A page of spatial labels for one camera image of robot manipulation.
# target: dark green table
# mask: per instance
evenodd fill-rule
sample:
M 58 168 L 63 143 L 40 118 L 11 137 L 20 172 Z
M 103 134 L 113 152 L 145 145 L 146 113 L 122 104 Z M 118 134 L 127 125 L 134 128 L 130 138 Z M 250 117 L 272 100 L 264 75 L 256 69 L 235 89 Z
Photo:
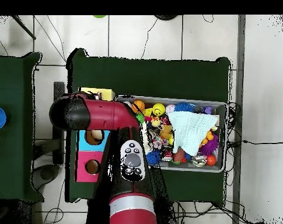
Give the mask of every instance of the dark green table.
M 209 61 L 159 61 L 87 57 L 76 49 L 67 61 L 68 93 L 79 87 L 112 89 L 117 95 L 165 97 L 175 99 L 228 101 L 227 58 Z M 93 183 L 74 182 L 76 132 L 67 133 L 70 157 L 66 157 L 66 201 L 91 198 Z M 171 201 L 223 200 L 221 173 L 163 170 Z
M 40 53 L 22 58 L 0 57 L 0 107 L 6 124 L 0 129 L 0 199 L 38 202 L 43 197 L 33 187 L 33 68 Z

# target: red toy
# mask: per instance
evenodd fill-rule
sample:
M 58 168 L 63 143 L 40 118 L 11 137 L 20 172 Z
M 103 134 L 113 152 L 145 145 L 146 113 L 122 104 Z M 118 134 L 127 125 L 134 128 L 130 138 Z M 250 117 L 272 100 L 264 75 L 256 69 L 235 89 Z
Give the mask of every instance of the red toy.
M 207 156 L 207 165 L 213 166 L 216 164 L 216 157 L 214 155 Z

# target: yellow smiley ball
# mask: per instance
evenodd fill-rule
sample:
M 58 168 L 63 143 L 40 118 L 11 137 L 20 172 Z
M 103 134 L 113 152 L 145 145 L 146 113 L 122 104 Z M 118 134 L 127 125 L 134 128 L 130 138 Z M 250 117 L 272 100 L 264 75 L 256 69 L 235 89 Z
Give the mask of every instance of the yellow smiley ball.
M 165 113 L 165 106 L 161 103 L 156 103 L 153 105 L 153 113 L 156 116 L 161 116 Z

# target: orange ball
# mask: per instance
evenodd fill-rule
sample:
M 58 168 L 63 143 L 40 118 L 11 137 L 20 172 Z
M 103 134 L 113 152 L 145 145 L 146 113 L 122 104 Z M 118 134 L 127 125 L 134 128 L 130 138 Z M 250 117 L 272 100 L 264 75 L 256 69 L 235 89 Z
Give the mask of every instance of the orange ball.
M 216 157 L 214 155 L 208 155 L 207 157 L 207 165 L 213 166 L 216 164 Z
M 134 113 L 137 113 L 139 111 L 143 112 L 145 109 L 145 105 L 144 105 L 144 102 L 142 100 L 136 100 L 134 101 L 134 103 L 132 104 L 132 110 Z

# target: plush toy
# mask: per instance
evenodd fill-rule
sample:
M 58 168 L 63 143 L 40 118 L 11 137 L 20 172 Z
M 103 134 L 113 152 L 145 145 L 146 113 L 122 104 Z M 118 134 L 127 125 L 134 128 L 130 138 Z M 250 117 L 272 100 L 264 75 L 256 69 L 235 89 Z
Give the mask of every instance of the plush toy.
M 154 117 L 154 118 L 152 118 L 151 123 L 152 123 L 153 127 L 158 127 L 158 125 L 160 125 L 161 121 L 160 121 L 159 117 Z
M 160 131 L 160 137 L 169 140 L 169 138 L 172 136 L 172 125 L 162 125 L 163 130 Z

